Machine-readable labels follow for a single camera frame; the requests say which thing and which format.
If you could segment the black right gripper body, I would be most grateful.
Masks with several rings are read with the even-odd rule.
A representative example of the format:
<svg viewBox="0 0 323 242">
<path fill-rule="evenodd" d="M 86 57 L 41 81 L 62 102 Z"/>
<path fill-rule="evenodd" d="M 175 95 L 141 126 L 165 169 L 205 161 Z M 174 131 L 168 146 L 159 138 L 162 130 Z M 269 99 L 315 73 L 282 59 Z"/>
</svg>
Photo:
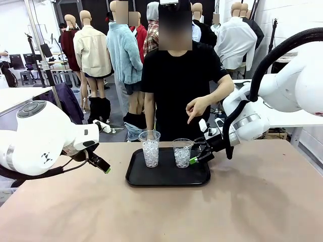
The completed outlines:
<svg viewBox="0 0 323 242">
<path fill-rule="evenodd" d="M 221 134 L 214 136 L 206 134 L 204 137 L 213 152 L 219 152 L 225 149 L 225 143 Z"/>
</svg>

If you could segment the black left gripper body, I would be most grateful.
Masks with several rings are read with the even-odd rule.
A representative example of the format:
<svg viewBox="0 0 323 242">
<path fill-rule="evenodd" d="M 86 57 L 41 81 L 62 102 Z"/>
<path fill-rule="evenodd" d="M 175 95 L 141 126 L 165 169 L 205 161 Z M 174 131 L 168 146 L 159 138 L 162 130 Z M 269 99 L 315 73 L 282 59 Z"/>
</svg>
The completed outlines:
<svg viewBox="0 0 323 242">
<path fill-rule="evenodd" d="M 73 155 L 72 158 L 78 162 L 85 161 L 86 158 L 88 158 L 91 162 L 98 162 L 99 157 L 94 153 L 98 146 L 98 143 L 91 145 L 85 148 L 84 150 L 79 151 L 77 154 Z"/>
</svg>

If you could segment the person's left hand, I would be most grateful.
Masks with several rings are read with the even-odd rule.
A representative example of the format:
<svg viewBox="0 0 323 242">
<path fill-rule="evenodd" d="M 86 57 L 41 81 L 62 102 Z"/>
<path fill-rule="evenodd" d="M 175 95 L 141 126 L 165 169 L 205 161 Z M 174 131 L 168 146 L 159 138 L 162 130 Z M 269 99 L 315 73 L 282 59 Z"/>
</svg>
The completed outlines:
<svg viewBox="0 0 323 242">
<path fill-rule="evenodd" d="M 189 102 L 186 106 L 186 113 L 189 116 L 187 124 L 190 124 L 195 117 L 201 116 L 210 104 L 209 95 L 197 97 Z"/>
</svg>

